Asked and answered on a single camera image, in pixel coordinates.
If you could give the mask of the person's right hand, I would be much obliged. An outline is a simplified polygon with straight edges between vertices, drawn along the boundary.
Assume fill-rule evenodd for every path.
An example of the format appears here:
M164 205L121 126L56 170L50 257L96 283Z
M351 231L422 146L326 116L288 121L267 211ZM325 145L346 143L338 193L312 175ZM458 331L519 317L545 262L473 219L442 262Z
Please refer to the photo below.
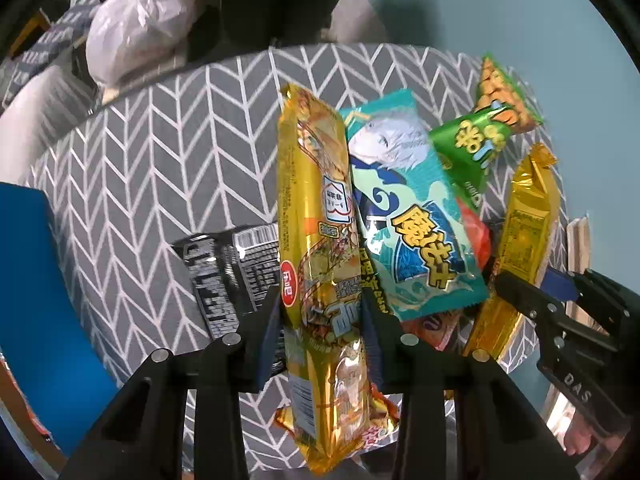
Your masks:
M585 454L594 442L602 442L592 430L591 426L578 411L575 412L570 426L564 436L565 453L569 456Z

